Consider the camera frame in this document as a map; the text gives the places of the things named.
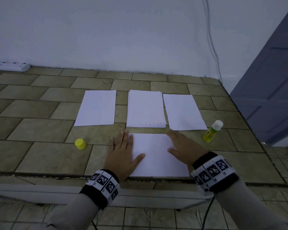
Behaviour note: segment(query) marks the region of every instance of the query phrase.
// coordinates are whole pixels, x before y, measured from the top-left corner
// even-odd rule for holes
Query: glue stick
[[[218,133],[219,130],[223,127],[223,122],[221,120],[216,120],[214,124],[212,124],[211,128],[209,128],[206,135],[204,135],[203,140],[206,142],[210,142],[212,138]]]

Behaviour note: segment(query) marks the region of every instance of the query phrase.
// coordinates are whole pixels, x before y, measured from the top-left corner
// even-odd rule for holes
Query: white paper sheet
[[[207,130],[192,95],[164,94],[163,99],[172,130]]]
[[[127,127],[166,127],[162,93],[131,90],[128,94]]]
[[[85,91],[75,126],[114,124],[116,90]]]
[[[133,134],[132,159],[145,153],[131,177],[189,177],[187,165],[177,160],[167,149],[174,148],[165,134]]]

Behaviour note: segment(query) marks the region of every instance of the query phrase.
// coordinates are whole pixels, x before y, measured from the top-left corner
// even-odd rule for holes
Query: white cap
[[[212,128],[217,131],[219,131],[222,127],[223,127],[223,122],[221,120],[216,120],[214,124],[212,124]]]

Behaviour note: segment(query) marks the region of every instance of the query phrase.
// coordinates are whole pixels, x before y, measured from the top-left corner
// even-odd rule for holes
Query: black and white wristband
[[[204,191],[221,192],[239,179],[235,174],[236,170],[223,156],[209,152],[209,155],[199,159],[200,162],[203,160],[206,162],[201,166],[198,161],[193,164],[195,170],[191,175]]]
[[[97,170],[80,193],[86,194],[100,209],[110,205],[121,191],[117,176],[110,170]]]

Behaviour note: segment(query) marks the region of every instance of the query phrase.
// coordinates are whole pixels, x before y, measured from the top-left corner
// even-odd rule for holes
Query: right hand
[[[192,166],[197,159],[208,153],[208,150],[179,132],[169,130],[167,135],[176,148],[168,148],[167,151],[186,165]]]

